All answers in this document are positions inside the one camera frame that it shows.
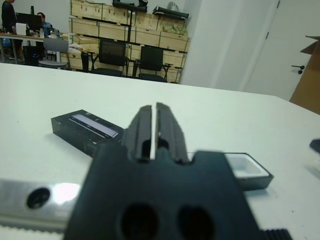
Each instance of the stacked wooden crates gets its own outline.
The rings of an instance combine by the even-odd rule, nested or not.
[[[162,48],[163,63],[172,64],[168,71],[168,82],[179,82],[181,72],[185,65],[189,51],[190,39],[187,36],[172,34],[162,31],[163,26],[184,26],[182,20],[175,20],[157,15],[133,12],[111,5],[100,3],[88,3],[81,0],[70,0],[71,15],[69,20],[69,31],[75,34],[72,37],[74,43],[83,46],[87,51],[99,53],[99,38],[113,39],[114,41],[127,42],[130,30],[130,17],[132,15],[132,26],[130,41],[127,42],[126,56],[130,59],[128,76],[133,73],[133,61],[140,59],[142,46],[153,46]],[[70,53],[71,68],[82,69],[80,54]],[[100,63],[94,64],[95,68],[109,68],[121,70],[121,67]],[[162,71],[147,71],[143,73],[165,76]]]

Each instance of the black office chair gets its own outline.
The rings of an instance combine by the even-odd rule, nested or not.
[[[134,63],[133,76],[136,77],[137,69],[139,68],[139,78],[142,80],[167,83],[168,70],[172,64],[163,64],[164,62],[164,51],[156,47],[143,46],[141,48],[140,60],[136,60]],[[164,69],[165,75],[162,76],[142,73],[142,69],[161,71]]]
[[[98,58],[100,63],[121,66],[122,71],[108,69],[108,68],[95,69],[95,62]],[[93,58],[93,53],[91,52],[91,60],[92,60],[92,68],[91,68],[92,74],[122,77],[124,75],[125,68],[126,68],[126,72],[128,73],[129,60],[126,57],[126,44],[123,42],[101,39],[100,46],[99,46],[99,55]]]

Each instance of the gray chair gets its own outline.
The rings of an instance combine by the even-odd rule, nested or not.
[[[43,41],[46,60],[39,61],[40,67],[52,69],[71,69],[68,55],[69,42],[62,39],[45,38]],[[68,62],[57,62],[48,60],[48,51],[66,53]]]

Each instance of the person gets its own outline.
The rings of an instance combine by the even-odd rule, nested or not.
[[[17,23],[16,12],[12,4],[15,0],[5,0],[2,4],[2,25],[5,32],[14,33],[13,26]]]
[[[15,2],[15,0],[5,0],[2,4],[2,25],[5,29],[5,32],[9,32],[12,34],[17,34],[16,32],[16,24],[17,24],[17,16],[14,9],[14,6],[12,5]],[[22,40],[12,40],[15,43],[15,49],[18,55],[18,58],[23,60],[23,52],[22,52]],[[13,51],[10,52],[10,59],[14,58]]]
[[[52,24],[46,22],[46,15],[44,15],[42,12],[38,12],[37,15],[41,17],[44,36],[48,37],[50,35],[50,29],[52,29]]]

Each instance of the white door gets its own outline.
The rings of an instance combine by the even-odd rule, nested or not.
[[[310,55],[300,51],[320,36],[320,0],[281,0],[269,36],[244,90],[289,101],[302,75],[291,65],[306,66]]]

